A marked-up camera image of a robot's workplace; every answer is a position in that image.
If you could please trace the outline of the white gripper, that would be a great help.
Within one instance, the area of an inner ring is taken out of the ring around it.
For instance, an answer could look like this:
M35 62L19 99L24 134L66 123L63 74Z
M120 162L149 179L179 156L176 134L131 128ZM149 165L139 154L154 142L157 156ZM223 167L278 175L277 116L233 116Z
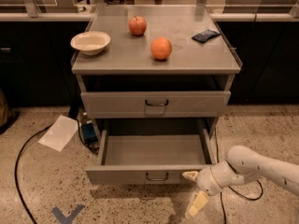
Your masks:
M214 196L229 185L233 184L236 179L236 173L227 161L219 162L213 166L208 166L197 171L184 172L183 177L187 180L196 181L198 192L192 194L190 203L187 207L186 218L195 217L196 214L208 203L208 195Z

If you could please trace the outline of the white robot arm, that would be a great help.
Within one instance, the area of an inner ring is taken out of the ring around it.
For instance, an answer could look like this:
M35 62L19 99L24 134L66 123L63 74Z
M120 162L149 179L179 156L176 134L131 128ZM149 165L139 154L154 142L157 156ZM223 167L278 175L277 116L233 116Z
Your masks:
M221 193L229 186L256 181L260 176L299 195L298 165L265 157L244 146L230 147L224 161L182 175L197 187L187 207L186 217L194 217L207 204L209 196Z

